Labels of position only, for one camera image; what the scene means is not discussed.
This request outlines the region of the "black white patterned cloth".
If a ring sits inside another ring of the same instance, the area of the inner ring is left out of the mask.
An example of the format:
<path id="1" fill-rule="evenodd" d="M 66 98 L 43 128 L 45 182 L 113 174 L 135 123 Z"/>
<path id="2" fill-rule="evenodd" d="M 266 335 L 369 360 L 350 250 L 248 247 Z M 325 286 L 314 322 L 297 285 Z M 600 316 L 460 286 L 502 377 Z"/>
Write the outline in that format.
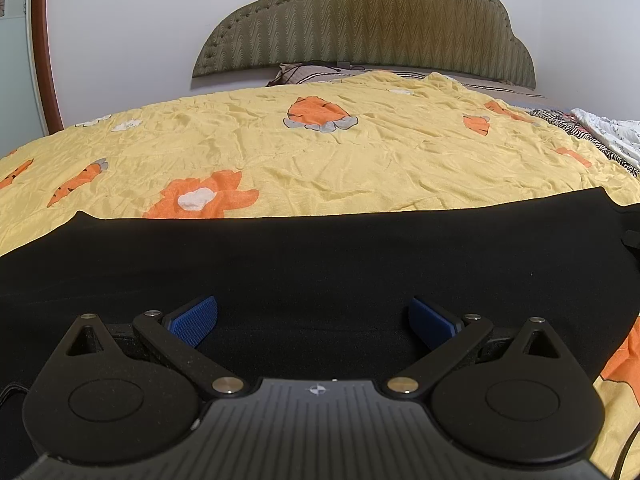
<path id="1" fill-rule="evenodd" d="M 570 136 L 587 140 L 608 159 L 639 177 L 638 120 L 607 118 L 581 108 L 573 108 L 570 112 L 531 108 L 527 113 L 563 129 Z"/>

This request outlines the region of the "patterned pillow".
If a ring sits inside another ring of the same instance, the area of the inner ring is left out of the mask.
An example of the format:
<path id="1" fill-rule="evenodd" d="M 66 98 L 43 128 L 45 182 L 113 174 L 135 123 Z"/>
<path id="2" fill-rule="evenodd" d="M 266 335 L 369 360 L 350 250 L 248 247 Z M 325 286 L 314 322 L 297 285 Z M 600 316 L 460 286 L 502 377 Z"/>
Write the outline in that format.
<path id="1" fill-rule="evenodd" d="M 311 63 L 281 63 L 277 75 L 270 81 L 270 86 L 280 84 L 306 84 L 306 82 L 327 82 L 347 77 L 355 77 L 371 72 L 393 73 L 406 79 L 422 80 L 433 73 L 433 70 L 417 70 L 410 67 L 376 67 L 376 66 L 333 66 Z M 463 84 L 480 92 L 498 92 L 499 94 L 513 94 L 526 98 L 543 99 L 544 96 L 536 90 L 501 82 L 493 79 L 477 78 L 459 73 L 448 73 L 441 70 L 442 76 Z"/>

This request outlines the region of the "brown wooden door frame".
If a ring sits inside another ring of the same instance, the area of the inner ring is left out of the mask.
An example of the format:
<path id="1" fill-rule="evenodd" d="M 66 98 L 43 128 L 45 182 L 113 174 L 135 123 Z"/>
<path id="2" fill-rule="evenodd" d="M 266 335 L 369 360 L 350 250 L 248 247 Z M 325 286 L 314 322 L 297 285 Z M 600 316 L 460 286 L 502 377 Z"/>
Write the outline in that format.
<path id="1" fill-rule="evenodd" d="M 30 0 L 30 32 L 32 33 L 32 55 L 34 56 L 35 78 L 43 128 L 47 134 L 61 131 L 63 126 L 58 98 L 52 74 L 49 29 L 47 21 L 47 0 Z"/>

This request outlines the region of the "yellow carrot print bedsheet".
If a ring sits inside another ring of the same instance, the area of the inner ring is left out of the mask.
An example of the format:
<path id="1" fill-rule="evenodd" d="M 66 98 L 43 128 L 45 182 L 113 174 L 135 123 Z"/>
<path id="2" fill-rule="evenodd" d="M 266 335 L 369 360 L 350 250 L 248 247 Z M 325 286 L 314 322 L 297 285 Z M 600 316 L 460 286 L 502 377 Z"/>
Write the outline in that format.
<path id="1" fill-rule="evenodd" d="M 192 96 L 82 122 L 1 161 L 1 249 L 76 212 L 113 219 L 305 217 L 480 208 L 639 173 L 576 117 L 441 74 L 389 72 Z"/>

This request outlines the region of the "frosted glass wardrobe door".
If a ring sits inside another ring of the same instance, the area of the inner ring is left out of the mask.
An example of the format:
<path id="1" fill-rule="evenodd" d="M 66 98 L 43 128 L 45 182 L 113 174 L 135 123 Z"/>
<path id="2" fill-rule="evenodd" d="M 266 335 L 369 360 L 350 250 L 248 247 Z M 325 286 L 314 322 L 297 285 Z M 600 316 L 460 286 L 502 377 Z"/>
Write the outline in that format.
<path id="1" fill-rule="evenodd" d="M 1 0 L 1 154 L 47 133 L 32 39 L 32 0 Z"/>

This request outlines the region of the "black pants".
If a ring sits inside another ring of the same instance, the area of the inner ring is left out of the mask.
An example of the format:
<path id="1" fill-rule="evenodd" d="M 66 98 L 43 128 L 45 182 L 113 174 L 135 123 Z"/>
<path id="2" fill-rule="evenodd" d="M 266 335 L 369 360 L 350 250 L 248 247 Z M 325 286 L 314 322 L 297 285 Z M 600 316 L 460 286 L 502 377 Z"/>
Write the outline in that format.
<path id="1" fill-rule="evenodd" d="M 480 209 L 232 220 L 75 214 L 1 260 L 6 479 L 597 479 L 594 380 L 639 312 L 600 188 Z M 135 331 L 203 296 L 212 398 Z M 413 298 L 494 331 L 416 399 Z"/>

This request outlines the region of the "olive padded headboard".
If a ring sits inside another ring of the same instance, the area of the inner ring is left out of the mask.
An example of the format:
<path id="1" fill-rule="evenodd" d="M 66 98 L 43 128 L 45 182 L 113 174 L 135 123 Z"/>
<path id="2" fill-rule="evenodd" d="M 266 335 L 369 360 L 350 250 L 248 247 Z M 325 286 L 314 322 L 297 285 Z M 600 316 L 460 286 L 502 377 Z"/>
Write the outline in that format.
<path id="1" fill-rule="evenodd" d="M 500 0 L 257 0 L 215 27 L 192 75 L 310 62 L 537 84 L 533 58 Z"/>

